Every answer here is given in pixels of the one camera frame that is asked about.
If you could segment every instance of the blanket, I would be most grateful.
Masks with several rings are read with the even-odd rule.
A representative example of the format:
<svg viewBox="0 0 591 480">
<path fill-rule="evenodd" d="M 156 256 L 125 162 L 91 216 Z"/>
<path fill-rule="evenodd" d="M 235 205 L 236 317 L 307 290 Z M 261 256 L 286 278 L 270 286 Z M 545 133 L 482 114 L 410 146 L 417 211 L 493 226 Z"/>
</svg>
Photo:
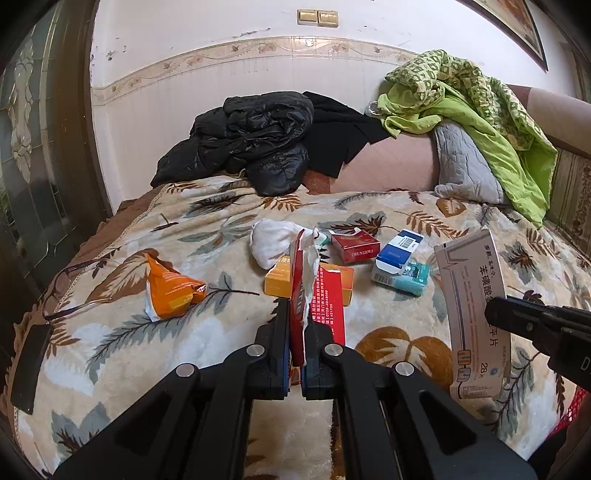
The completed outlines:
<svg viewBox="0 0 591 480">
<path fill-rule="evenodd" d="M 541 226 L 557 151 L 507 85 L 443 50 L 420 54 L 386 80 L 394 85 L 378 107 L 392 135 L 426 133 L 442 116 L 461 123 L 516 210 Z"/>
<path fill-rule="evenodd" d="M 178 364 L 204 368 L 253 341 L 277 305 L 263 294 L 265 271 L 249 253 L 251 227 L 261 218 L 344 232 L 357 227 L 382 244 L 408 227 L 426 236 L 415 252 L 420 262 L 430 261 L 434 245 L 487 226 L 508 294 L 591 307 L 591 265 L 512 209 L 429 192 L 313 196 L 300 187 L 283 197 L 259 197 L 247 181 L 225 176 L 168 184 L 97 255 L 102 261 L 65 290 L 57 308 L 105 297 L 113 301 L 60 321 L 41 366 L 33 414 L 15 410 L 4 398 L 15 437 L 35 468 L 52 473 Z M 206 301 L 183 317 L 150 321 L 144 311 L 145 252 L 206 281 Z M 321 255 L 339 263 L 331 247 Z M 412 362 L 447 390 L 451 351 L 441 279 L 434 273 L 416 298 L 373 283 L 371 267 L 370 262 L 354 266 L 353 299 L 345 307 L 346 344 L 383 365 Z M 511 378 L 501 395 L 462 401 L 524 458 L 547 436 L 574 393 L 574 385 L 546 363 L 529 341 L 513 338 Z M 340 442 L 331 435 L 335 421 L 331 401 L 305 401 L 297 386 L 285 401 L 256 401 L 245 477 L 344 475 Z"/>
</svg>

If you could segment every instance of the red net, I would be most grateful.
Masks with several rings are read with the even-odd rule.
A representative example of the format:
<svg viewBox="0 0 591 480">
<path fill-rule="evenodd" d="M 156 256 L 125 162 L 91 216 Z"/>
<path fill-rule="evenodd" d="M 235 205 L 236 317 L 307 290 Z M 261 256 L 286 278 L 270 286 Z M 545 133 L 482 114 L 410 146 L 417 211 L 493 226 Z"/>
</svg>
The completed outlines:
<svg viewBox="0 0 591 480">
<path fill-rule="evenodd" d="M 570 425 L 570 423 L 575 418 L 577 418 L 577 415 L 579 415 L 579 409 L 581 408 L 581 402 L 583 401 L 583 398 L 585 397 L 586 394 L 587 394 L 586 390 L 583 390 L 581 387 L 577 387 L 577 390 L 575 390 L 575 392 L 574 392 L 573 401 L 570 403 L 569 409 L 566 411 L 566 413 L 564 415 L 562 415 L 562 418 L 558 422 L 558 425 L 554 428 L 554 430 L 552 430 L 552 432 L 550 432 L 550 435 L 548 435 L 548 436 L 551 437 L 552 435 L 554 435 L 555 433 L 558 433 L 563 428 L 568 427 Z"/>
</svg>

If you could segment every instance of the gray pillow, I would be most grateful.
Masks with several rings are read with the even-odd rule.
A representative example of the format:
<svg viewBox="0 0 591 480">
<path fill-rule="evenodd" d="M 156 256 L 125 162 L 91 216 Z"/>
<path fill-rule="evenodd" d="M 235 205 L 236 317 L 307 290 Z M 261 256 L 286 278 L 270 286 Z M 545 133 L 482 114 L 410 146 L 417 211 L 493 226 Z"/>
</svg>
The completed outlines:
<svg viewBox="0 0 591 480">
<path fill-rule="evenodd" d="M 464 128 L 449 119 L 434 129 L 439 154 L 438 197 L 509 203 L 499 181 Z"/>
</svg>

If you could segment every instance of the bed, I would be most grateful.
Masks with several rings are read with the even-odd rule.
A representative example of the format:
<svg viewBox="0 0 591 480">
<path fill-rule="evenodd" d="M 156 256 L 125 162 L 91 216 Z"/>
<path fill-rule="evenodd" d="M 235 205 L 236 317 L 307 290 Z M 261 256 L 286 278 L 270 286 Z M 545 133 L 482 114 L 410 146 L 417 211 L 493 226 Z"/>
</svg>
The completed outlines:
<svg viewBox="0 0 591 480">
<path fill-rule="evenodd" d="M 0 406 L 22 451 L 40 472 L 68 456 L 146 393 L 178 364 L 206 367 L 252 342 L 274 314 L 263 294 L 265 271 L 249 253 L 261 218 L 306 227 L 358 227 L 389 241 L 405 227 L 425 235 L 417 261 L 433 262 L 433 246 L 489 228 L 508 294 L 537 303 L 591 307 L 591 266 L 558 235 L 536 230 L 519 213 L 431 192 L 341 192 L 312 195 L 301 186 L 283 197 L 259 197 L 246 180 L 216 176 L 154 189 L 119 212 L 83 246 L 73 263 L 101 258 L 72 280 L 52 308 L 110 298 L 60 321 L 45 352 L 35 406 L 27 415 L 9 402 L 15 366 L 38 309 L 17 327 L 17 357 Z M 206 301 L 186 315 L 151 322 L 145 314 L 149 252 L 208 284 Z M 326 261 L 339 260 L 331 247 Z M 408 360 L 442 388 L 451 383 L 449 326 L 436 270 L 416 298 L 377 285 L 371 265 L 355 268 L 353 299 L 345 307 L 346 343 L 367 360 Z M 574 385 L 550 371 L 528 341 L 512 338 L 512 372 L 496 399 L 463 400 L 523 458 L 529 457 L 565 412 Z M 254 405 L 246 478 L 337 478 L 344 475 L 338 439 L 331 437 L 332 401 L 306 402 L 294 386 L 283 402 Z"/>
</svg>

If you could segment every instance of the orange bag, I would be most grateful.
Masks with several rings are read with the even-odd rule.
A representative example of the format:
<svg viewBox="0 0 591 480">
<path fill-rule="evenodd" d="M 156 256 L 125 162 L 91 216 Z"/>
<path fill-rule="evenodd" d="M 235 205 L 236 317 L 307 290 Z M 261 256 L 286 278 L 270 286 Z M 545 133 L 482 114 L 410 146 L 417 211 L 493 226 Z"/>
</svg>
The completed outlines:
<svg viewBox="0 0 591 480">
<path fill-rule="evenodd" d="M 146 282 L 146 313 L 153 322 L 180 317 L 207 294 L 207 284 L 169 269 L 145 254 L 150 266 Z"/>
</svg>

